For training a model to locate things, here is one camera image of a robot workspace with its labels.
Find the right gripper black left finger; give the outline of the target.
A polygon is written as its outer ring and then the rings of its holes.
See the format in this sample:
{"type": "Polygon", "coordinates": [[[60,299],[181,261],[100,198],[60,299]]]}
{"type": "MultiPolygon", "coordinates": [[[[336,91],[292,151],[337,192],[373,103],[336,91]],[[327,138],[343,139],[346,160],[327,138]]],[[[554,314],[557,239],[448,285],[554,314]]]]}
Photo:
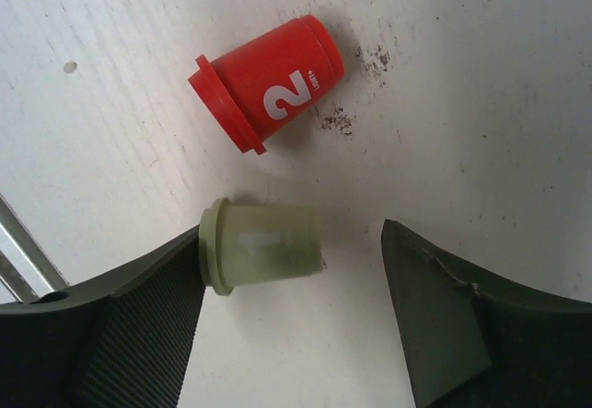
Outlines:
{"type": "Polygon", "coordinates": [[[75,286],[2,304],[2,406],[177,406],[204,292],[190,229],[75,286]]]}

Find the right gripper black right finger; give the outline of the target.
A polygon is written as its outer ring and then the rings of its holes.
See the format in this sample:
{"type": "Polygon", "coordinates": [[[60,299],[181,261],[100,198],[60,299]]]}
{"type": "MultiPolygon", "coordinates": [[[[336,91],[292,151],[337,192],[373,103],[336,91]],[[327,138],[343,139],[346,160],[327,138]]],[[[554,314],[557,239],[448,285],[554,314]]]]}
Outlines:
{"type": "Polygon", "coordinates": [[[591,306],[503,278],[388,220],[381,251],[419,407],[587,407],[591,306]]]}

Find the green capsule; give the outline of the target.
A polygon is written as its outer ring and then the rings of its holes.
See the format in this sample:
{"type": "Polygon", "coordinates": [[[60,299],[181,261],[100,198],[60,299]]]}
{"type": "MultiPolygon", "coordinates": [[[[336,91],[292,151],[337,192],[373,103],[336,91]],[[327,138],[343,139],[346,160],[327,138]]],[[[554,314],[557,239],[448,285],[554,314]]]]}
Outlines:
{"type": "Polygon", "coordinates": [[[198,238],[203,282],[221,296],[323,269],[319,224],[307,208],[220,198],[203,211],[198,238]]]}

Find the red capsule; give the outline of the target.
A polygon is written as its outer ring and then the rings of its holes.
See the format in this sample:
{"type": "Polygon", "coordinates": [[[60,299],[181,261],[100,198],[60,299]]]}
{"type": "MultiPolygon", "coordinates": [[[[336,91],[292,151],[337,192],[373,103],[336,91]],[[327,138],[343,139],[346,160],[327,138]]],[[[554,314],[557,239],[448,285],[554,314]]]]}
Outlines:
{"type": "Polygon", "coordinates": [[[264,141],[329,93],[344,77],[339,49],[313,15],[292,19],[210,61],[196,58],[188,78],[242,153],[264,141]]]}

